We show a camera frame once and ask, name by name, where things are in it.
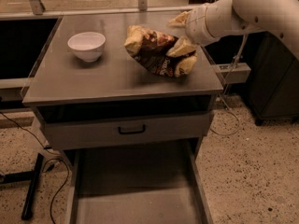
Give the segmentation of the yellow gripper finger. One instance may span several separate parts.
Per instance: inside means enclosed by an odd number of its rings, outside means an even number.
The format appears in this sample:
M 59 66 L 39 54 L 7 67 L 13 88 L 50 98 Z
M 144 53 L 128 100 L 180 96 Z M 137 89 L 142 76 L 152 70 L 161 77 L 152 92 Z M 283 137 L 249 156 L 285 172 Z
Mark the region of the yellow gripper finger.
M 177 58 L 180 56 L 195 56 L 197 45 L 187 37 L 180 37 L 176 44 L 166 53 L 168 57 Z
M 175 18 L 171 19 L 167 25 L 172 28 L 184 28 L 186 26 L 187 19 L 189 18 L 191 12 L 184 11 L 177 15 Z

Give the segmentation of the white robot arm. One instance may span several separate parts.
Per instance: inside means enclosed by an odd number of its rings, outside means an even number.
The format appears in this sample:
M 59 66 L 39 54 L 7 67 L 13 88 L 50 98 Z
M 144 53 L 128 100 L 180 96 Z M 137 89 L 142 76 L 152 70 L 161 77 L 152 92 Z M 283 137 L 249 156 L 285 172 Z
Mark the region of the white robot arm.
M 202 47 L 228 35 L 266 31 L 299 59 L 299 0 L 218 0 L 182 12 L 168 25 L 183 28 Z

